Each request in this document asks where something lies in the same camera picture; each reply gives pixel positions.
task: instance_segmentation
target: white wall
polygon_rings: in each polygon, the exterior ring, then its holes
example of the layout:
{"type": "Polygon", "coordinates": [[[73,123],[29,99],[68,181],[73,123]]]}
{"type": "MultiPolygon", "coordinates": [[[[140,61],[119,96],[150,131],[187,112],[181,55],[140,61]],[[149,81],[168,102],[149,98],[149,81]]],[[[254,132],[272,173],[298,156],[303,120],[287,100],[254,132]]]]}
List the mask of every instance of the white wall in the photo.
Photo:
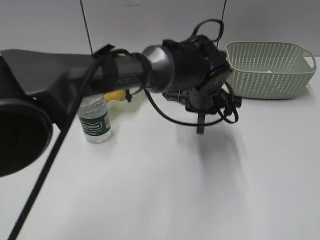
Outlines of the white wall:
{"type": "Polygon", "coordinates": [[[295,43],[320,56],[319,0],[227,0],[221,46],[236,41],[295,43]]]}
{"type": "Polygon", "coordinates": [[[1,0],[0,49],[88,52],[78,0],[1,0]]]}
{"type": "MultiPolygon", "coordinates": [[[[106,43],[132,51],[184,40],[197,23],[221,18],[224,0],[83,0],[92,46],[106,43]]],[[[218,28],[212,26],[212,32],[218,28]]]]}

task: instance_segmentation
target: water bottle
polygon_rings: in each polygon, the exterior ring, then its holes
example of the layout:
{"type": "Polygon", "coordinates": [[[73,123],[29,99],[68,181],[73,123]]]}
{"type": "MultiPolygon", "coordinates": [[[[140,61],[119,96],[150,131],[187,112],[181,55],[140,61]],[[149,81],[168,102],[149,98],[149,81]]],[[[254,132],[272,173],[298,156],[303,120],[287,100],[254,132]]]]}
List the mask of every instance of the water bottle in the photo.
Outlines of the water bottle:
{"type": "Polygon", "coordinates": [[[86,139],[102,143],[112,137],[107,104],[103,94],[84,97],[78,116],[86,139]]]}

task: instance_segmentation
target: bottle label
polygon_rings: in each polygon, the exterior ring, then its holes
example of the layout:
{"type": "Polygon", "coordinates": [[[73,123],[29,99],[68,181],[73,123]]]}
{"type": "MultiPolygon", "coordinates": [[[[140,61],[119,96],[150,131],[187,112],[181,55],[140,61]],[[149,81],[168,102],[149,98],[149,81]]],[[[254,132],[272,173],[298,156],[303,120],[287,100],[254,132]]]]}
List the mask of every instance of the bottle label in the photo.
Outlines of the bottle label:
{"type": "Polygon", "coordinates": [[[108,112],[97,118],[87,119],[79,117],[79,119],[84,133],[90,136],[101,136],[111,128],[108,112]]]}

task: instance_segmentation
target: black cable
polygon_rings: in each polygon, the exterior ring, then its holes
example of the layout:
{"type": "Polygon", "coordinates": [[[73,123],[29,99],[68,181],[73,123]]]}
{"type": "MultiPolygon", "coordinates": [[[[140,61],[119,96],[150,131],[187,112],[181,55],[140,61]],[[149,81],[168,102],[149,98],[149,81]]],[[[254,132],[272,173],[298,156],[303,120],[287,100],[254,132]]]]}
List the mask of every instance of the black cable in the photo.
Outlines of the black cable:
{"type": "Polygon", "coordinates": [[[71,110],[69,112],[69,115],[65,121],[65,124],[57,138],[57,140],[55,141],[52,150],[38,176],[38,179],[32,189],[32,192],[30,193],[16,223],[14,224],[14,227],[9,235],[8,240],[16,240],[27,217],[28,214],[30,212],[30,210],[32,209],[37,196],[46,180],[46,177],[50,171],[50,168],[52,166],[52,164],[54,163],[54,160],[59,152],[59,149],[68,133],[68,130],[74,120],[75,115],[77,114],[79,105],[82,101],[83,95],[85,93],[85,91],[87,90],[90,80],[93,78],[93,76],[95,75],[96,71],[98,70],[98,68],[100,67],[100,65],[104,62],[105,58],[102,56],[100,58],[98,58],[94,64],[87,70],[87,72],[85,73],[82,85],[80,86],[79,92],[77,94],[77,96],[75,97],[75,100],[73,102],[73,105],[71,107],[71,110]]]}
{"type": "Polygon", "coordinates": [[[204,124],[190,123],[190,122],[183,122],[183,121],[175,120],[175,119],[167,116],[163,111],[160,110],[160,108],[157,106],[157,104],[155,103],[155,101],[151,97],[150,93],[146,89],[144,89],[144,92],[145,92],[145,95],[148,98],[149,102],[153,106],[153,108],[157,111],[157,113],[160,114],[164,119],[166,119],[174,124],[188,126],[188,127],[207,127],[207,126],[212,126],[217,123],[220,123],[223,120],[223,118],[221,117],[215,121],[204,123],[204,124]]]}
{"type": "MultiPolygon", "coordinates": [[[[224,0],[223,9],[222,9],[222,16],[221,16],[221,22],[224,21],[225,12],[226,12],[226,5],[227,5],[227,0],[224,0]]],[[[218,41],[216,42],[216,48],[218,48],[218,46],[219,46],[219,41],[220,41],[220,39],[218,39],[218,41]]]]}
{"type": "Polygon", "coordinates": [[[94,52],[93,52],[93,50],[92,50],[92,44],[91,44],[90,34],[89,34],[89,30],[88,30],[88,24],[87,24],[87,20],[86,20],[84,5],[83,5],[83,3],[82,3],[82,0],[79,0],[79,1],[80,1],[80,5],[81,5],[81,12],[82,12],[82,16],[83,16],[83,21],[84,21],[86,36],[87,36],[88,41],[89,41],[89,46],[90,46],[91,55],[93,55],[94,52]]]}

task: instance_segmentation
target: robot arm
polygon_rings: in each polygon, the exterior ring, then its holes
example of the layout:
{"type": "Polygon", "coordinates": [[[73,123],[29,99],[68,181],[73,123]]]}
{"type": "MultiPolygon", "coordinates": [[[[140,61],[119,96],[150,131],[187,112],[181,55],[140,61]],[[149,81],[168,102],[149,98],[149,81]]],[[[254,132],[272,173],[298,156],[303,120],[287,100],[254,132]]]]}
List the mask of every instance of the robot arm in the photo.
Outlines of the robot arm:
{"type": "Polygon", "coordinates": [[[114,50],[112,45],[94,56],[1,51],[0,177],[17,172],[42,154],[52,136],[52,123],[68,131],[83,96],[140,88],[164,118],[197,127],[199,134],[205,126],[222,120],[232,123],[227,118],[231,114],[236,122],[241,98],[234,96],[226,83],[231,68],[226,54],[214,44],[222,33],[223,23],[209,19],[200,23],[187,40],[164,40],[162,45],[149,46],[142,53],[114,50]],[[199,28],[208,22],[220,24],[215,40],[198,35],[199,28]],[[91,74],[82,89],[88,71],[91,74]],[[198,123],[166,116],[149,92],[184,104],[187,111],[198,113],[198,123]],[[219,114],[221,118],[205,123],[206,114],[219,114]]]}

